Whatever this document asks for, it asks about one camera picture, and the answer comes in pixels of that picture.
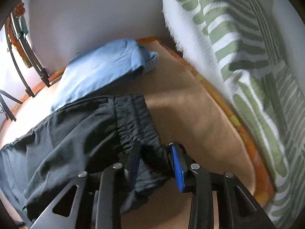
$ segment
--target green and white blanket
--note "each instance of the green and white blanket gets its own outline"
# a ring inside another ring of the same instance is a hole
[[[264,209],[289,228],[305,204],[305,99],[258,0],[163,0],[177,49],[234,106],[276,195]]]

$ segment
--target folded blue shirt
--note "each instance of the folded blue shirt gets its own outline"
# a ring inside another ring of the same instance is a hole
[[[55,92],[51,113],[116,80],[136,78],[155,68],[158,54],[133,39],[119,39],[78,53],[68,64]]]

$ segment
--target beige bed sheet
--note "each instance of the beige bed sheet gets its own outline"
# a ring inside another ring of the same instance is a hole
[[[159,53],[157,68],[128,85],[117,86],[112,93],[143,93],[163,144],[182,143],[197,163],[211,172],[234,172],[254,193],[253,165],[224,112],[157,41],[146,46]],[[48,115],[57,84],[42,89],[35,99],[29,98],[18,110],[17,121],[4,124],[0,147],[22,136]],[[190,204],[191,195],[180,193],[175,181],[170,180],[149,198],[148,204],[123,215],[122,228],[187,228]]]

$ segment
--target silver screw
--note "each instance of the silver screw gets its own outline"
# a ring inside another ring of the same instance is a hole
[[[112,165],[112,168],[114,168],[114,169],[120,169],[122,167],[123,167],[123,165],[121,163],[115,163],[114,165]]]
[[[78,177],[86,177],[88,175],[87,171],[81,171],[79,172],[79,174],[77,175]]]
[[[200,165],[199,164],[191,164],[191,169],[199,169]]]
[[[234,177],[234,173],[231,172],[231,171],[227,171],[227,172],[225,173],[225,175],[226,175],[227,178],[232,178],[232,177]]]

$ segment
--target orange fabric edge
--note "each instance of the orange fabric edge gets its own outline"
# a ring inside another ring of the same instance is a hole
[[[155,37],[147,37],[147,38],[142,38],[138,39],[137,42],[139,44],[147,44],[153,41],[158,41],[160,45],[162,45],[166,50],[171,53],[172,56],[174,56],[176,59],[178,59],[183,66],[185,66],[204,86],[206,91],[213,97],[213,99],[216,101],[216,103],[219,105],[219,107],[225,112],[227,115],[229,121],[233,124],[237,132],[240,134],[244,145],[247,149],[247,152],[249,154],[249,157],[254,165],[254,170],[255,170],[255,176],[256,176],[256,190],[254,193],[254,198],[257,200],[257,202],[260,205],[265,205],[266,202],[271,199],[274,196],[274,190],[273,190],[273,185],[271,182],[271,179],[266,171],[265,165],[263,163],[263,160],[261,159],[257,149],[255,148],[255,145],[248,135],[247,131],[245,128],[242,126],[242,124],[239,122],[238,118],[234,115],[233,111],[226,105],[224,100],[220,97],[220,95],[217,93],[217,91],[214,89],[214,87],[206,81],[189,63],[187,63],[178,53],[164,45],[161,41],[159,41]],[[49,77],[49,81],[52,82],[58,77],[60,77],[66,67],[63,67],[62,69],[56,71]],[[43,82],[40,82],[37,86],[35,86],[32,91],[34,94],[39,92],[45,84]],[[21,101],[25,102],[29,98],[28,94],[25,94]],[[17,109],[20,107],[20,104],[16,104],[13,109],[12,113],[15,115],[17,112]],[[0,127],[0,131],[4,125],[6,120],[2,123]]]

